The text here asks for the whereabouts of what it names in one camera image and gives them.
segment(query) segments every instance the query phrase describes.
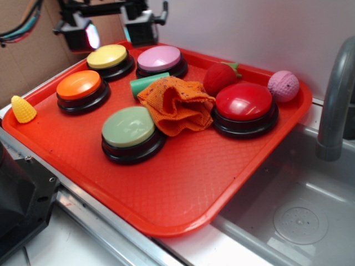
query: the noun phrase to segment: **sink drain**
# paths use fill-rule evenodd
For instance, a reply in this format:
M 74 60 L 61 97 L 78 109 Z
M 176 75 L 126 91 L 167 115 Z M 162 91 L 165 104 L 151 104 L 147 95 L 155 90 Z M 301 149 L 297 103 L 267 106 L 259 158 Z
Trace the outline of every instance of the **sink drain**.
M 292 201 L 277 209 L 273 223 L 276 231 L 295 244 L 313 244 L 328 231 L 326 215 L 315 205 L 304 201 Z

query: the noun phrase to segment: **gray faucet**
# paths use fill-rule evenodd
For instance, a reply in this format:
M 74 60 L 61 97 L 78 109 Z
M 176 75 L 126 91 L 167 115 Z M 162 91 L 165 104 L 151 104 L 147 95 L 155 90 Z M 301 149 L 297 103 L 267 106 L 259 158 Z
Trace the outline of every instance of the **gray faucet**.
M 340 158 L 343 138 L 355 139 L 355 36 L 341 46 L 328 83 L 319 125 L 316 155 Z

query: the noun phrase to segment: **sink basin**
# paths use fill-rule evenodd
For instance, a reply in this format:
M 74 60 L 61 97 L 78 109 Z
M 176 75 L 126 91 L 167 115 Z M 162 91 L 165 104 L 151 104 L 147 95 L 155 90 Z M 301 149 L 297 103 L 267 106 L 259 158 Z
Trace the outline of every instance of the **sink basin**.
M 213 225 L 274 265 L 354 265 L 355 144 L 325 162 L 316 138 L 297 125 Z

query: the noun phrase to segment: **knitted ball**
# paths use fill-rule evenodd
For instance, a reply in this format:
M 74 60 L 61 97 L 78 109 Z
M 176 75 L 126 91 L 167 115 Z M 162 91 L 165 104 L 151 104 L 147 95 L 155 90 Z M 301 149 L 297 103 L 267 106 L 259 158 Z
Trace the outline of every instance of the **knitted ball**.
M 275 101 L 285 103 L 291 101 L 300 89 L 300 82 L 290 71 L 282 70 L 274 73 L 267 85 Z

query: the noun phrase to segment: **red tray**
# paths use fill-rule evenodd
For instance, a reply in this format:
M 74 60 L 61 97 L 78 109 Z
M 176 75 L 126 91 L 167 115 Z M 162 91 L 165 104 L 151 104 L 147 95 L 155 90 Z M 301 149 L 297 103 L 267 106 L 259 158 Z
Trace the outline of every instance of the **red tray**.
M 120 44 L 135 60 L 147 49 Z M 202 81 L 211 64 L 225 61 L 180 50 L 189 64 L 184 80 Z M 65 115 L 57 107 L 57 85 L 69 74 L 85 69 L 84 60 L 28 95 L 26 99 L 37 110 L 35 119 L 20 124 L 10 109 L 3 128 L 136 229 L 154 237 L 178 236 L 211 222 L 312 104 L 309 88 L 300 82 L 297 96 L 278 104 L 278 123 L 264 136 L 238 140 L 224 137 L 212 127 L 202 132 L 185 130 L 168 138 L 153 158 L 122 166 L 105 157 L 101 129 L 111 114 L 140 105 L 129 84 L 136 79 L 135 72 L 110 83 L 111 97 L 99 109 Z M 261 85 L 267 85 L 273 74 L 242 64 L 238 70 L 243 82 Z

